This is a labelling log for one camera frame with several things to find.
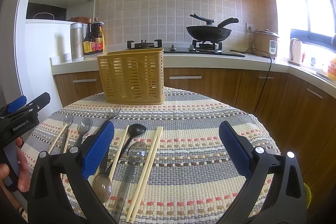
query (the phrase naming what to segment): pan handle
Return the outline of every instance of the pan handle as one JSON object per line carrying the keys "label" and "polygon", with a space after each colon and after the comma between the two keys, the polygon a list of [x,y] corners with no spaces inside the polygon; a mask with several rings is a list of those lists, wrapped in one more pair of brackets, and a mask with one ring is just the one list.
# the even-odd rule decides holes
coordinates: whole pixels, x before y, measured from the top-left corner
{"label": "pan handle", "polygon": [[213,19],[208,19],[208,18],[204,18],[204,17],[200,17],[196,14],[190,15],[193,18],[205,21],[207,23],[207,25],[212,25],[212,23],[214,23],[215,21]]}
{"label": "pan handle", "polygon": [[225,27],[226,25],[229,25],[231,23],[238,23],[238,22],[239,22],[238,18],[231,17],[219,23],[217,27],[221,29]]}

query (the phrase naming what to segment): black frying pan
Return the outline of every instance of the black frying pan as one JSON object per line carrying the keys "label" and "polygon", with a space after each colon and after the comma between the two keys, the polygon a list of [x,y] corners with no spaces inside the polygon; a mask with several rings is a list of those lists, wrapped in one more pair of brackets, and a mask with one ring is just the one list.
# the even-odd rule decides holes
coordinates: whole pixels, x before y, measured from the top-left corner
{"label": "black frying pan", "polygon": [[190,26],[187,27],[188,33],[196,40],[199,41],[210,41],[210,42],[220,42],[227,39],[231,33],[230,29],[223,28],[224,26],[231,23],[238,23],[238,18],[228,18],[223,22],[219,23],[218,26],[212,26],[215,21],[213,19],[208,19],[200,17],[196,14],[190,15],[193,18],[205,21],[207,25],[200,26]]}

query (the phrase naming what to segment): human hand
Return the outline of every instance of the human hand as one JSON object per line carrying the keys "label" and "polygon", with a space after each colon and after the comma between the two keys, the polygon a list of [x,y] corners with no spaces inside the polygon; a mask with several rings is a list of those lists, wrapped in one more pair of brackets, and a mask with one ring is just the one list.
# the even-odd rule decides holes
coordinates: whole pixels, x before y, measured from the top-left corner
{"label": "human hand", "polygon": [[[17,138],[15,140],[16,146],[22,145],[22,139]],[[16,148],[17,153],[17,160],[19,163],[19,178],[17,182],[17,187],[20,192],[27,192],[29,190],[30,186],[30,177],[29,177],[29,168],[28,168],[28,162],[23,154],[23,152],[17,147]],[[6,164],[0,164],[0,186],[4,193],[6,194],[9,201],[13,204],[15,209],[19,208],[21,204],[12,196],[12,194],[7,190],[5,185],[3,184],[3,179],[9,175],[9,167]]]}

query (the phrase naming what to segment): plastic basket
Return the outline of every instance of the plastic basket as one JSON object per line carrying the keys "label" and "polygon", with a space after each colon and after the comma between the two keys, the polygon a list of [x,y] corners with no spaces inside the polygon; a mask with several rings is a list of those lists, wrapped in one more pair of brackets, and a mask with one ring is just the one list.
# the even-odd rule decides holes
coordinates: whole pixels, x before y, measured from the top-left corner
{"label": "plastic basket", "polygon": [[107,103],[164,102],[162,48],[108,52],[97,56],[97,60]]}

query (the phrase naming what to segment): blue gripper pad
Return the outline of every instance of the blue gripper pad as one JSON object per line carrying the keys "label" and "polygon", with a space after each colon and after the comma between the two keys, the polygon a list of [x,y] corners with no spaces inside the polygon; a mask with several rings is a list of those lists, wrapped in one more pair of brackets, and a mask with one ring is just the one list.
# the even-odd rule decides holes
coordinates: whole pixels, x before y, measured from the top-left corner
{"label": "blue gripper pad", "polygon": [[96,173],[101,160],[109,148],[114,137],[113,123],[106,121],[96,134],[98,135],[97,138],[83,157],[82,175],[85,179]]}
{"label": "blue gripper pad", "polygon": [[237,169],[239,175],[244,176],[248,179],[251,176],[251,157],[245,150],[238,137],[244,138],[243,136],[238,136],[235,130],[230,126],[227,121],[224,121],[219,126],[219,138],[222,141],[226,151],[228,152],[234,166]]}
{"label": "blue gripper pad", "polygon": [[9,103],[7,106],[7,113],[12,113],[17,111],[19,108],[23,107],[27,103],[27,98],[22,95],[13,102]]}

